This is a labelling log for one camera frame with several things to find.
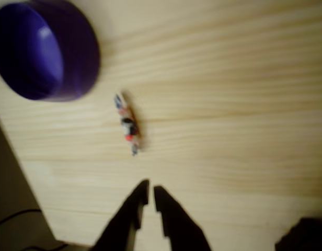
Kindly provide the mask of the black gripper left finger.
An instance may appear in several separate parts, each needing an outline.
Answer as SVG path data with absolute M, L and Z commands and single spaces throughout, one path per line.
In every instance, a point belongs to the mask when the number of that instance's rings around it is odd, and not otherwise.
M 92 250 L 134 250 L 141 228 L 143 208 L 148 204 L 150 181 L 141 181 L 111 218 Z

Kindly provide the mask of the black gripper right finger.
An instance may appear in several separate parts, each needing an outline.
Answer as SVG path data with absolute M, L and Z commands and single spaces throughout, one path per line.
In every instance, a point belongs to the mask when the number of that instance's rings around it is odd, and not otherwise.
M 164 236 L 171 250 L 210 250 L 202 229 L 162 186 L 154 187 L 156 211 L 161 214 Z

